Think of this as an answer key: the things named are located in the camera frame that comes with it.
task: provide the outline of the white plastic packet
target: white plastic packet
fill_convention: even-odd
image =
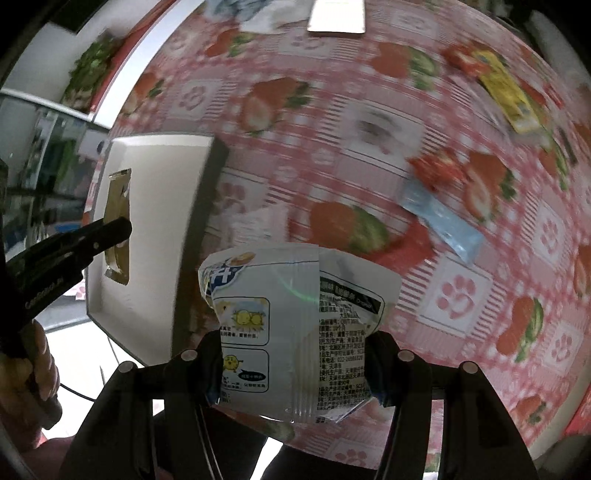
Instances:
[[[369,398],[365,337],[400,286],[380,265],[309,244],[210,255],[199,287],[220,321],[222,404],[298,423],[344,418]]]
[[[222,221],[222,248],[253,242],[287,242],[289,205],[280,202],[246,213],[234,213]]]

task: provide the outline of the tablecloth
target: tablecloth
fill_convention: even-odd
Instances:
[[[578,165],[564,172],[539,148],[507,141],[449,80],[440,53],[468,40],[502,56],[543,115],[563,128]],[[484,206],[460,187],[440,195],[484,234],[476,261],[467,267],[437,244],[435,259],[404,277],[382,328],[430,362],[476,361],[526,444],[535,440],[591,346],[589,107],[536,54],[454,0],[369,0],[359,38],[309,37],[305,22],[280,35],[244,34],[197,11],[138,84],[143,94],[126,104],[113,136],[206,132],[230,147],[203,257],[220,248],[225,215],[277,202],[290,206],[292,241],[311,238],[310,209],[327,201],[360,206],[392,236],[402,234],[411,216],[396,198],[412,175],[408,158],[441,147],[467,163],[474,152],[494,155],[493,170],[510,170],[514,194],[485,189]],[[564,138],[554,138],[566,150]],[[537,309],[541,331],[509,353],[499,339],[511,336],[515,317]],[[197,334],[215,327],[197,310]],[[277,435],[306,452],[376,468],[391,419],[391,409],[373,401],[338,424],[287,425]],[[442,422],[443,405],[435,402],[428,464],[437,463]]]

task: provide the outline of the cable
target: cable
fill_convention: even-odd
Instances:
[[[70,387],[65,386],[63,383],[60,383],[60,387],[65,388],[68,392],[73,393],[74,395],[78,395],[80,398],[84,398],[88,401],[96,401],[95,398],[87,397],[86,395],[82,395],[81,393],[77,392],[76,390],[71,389]]]
[[[119,365],[121,362],[119,362],[119,359],[117,358],[117,354],[115,353],[115,348],[113,347],[113,343],[111,342],[111,337],[109,335],[107,335],[107,340],[109,341],[109,346],[111,347],[111,352],[113,352],[113,355],[115,356],[115,360],[117,360],[117,365]]]

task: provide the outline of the wall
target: wall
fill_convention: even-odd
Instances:
[[[158,1],[109,0],[78,35],[46,24],[18,59],[4,86],[59,102],[74,62],[96,37],[107,29],[124,37]],[[34,107],[22,102],[5,100],[0,105],[0,158],[8,164],[11,184],[27,161],[36,119]]]
[[[109,0],[78,35],[46,24],[18,59],[4,86],[58,102],[74,62],[96,37],[105,30],[124,37],[157,3],[158,0]]]

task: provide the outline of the bolt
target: bolt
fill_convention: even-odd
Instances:
[[[464,369],[464,372],[468,374],[473,375],[478,372],[478,365],[476,365],[474,362],[466,362],[462,365],[462,368]]]
[[[118,370],[122,374],[126,374],[127,372],[131,372],[131,370],[135,367],[135,363],[126,360],[125,362],[121,362],[118,366]]]
[[[400,350],[398,352],[398,358],[403,362],[412,362],[414,360],[414,353],[410,350]]]
[[[186,362],[192,362],[197,358],[197,352],[195,350],[185,350],[181,353],[181,358]]]

